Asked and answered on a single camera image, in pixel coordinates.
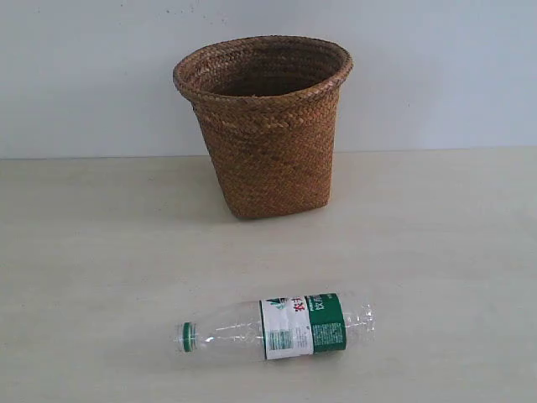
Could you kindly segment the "clear plastic bottle green label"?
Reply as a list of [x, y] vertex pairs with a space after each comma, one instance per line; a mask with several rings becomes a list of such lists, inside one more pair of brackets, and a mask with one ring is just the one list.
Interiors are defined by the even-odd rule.
[[181, 322], [180, 354], [209, 363], [250, 363], [340, 353], [367, 340], [373, 309], [349, 292], [239, 302]]

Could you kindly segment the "brown woven wicker basket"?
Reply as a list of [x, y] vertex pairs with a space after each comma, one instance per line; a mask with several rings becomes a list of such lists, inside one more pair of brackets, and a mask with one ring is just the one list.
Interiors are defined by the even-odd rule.
[[340, 45], [267, 35], [210, 44], [173, 70], [190, 102], [231, 213], [282, 217], [324, 207], [341, 85]]

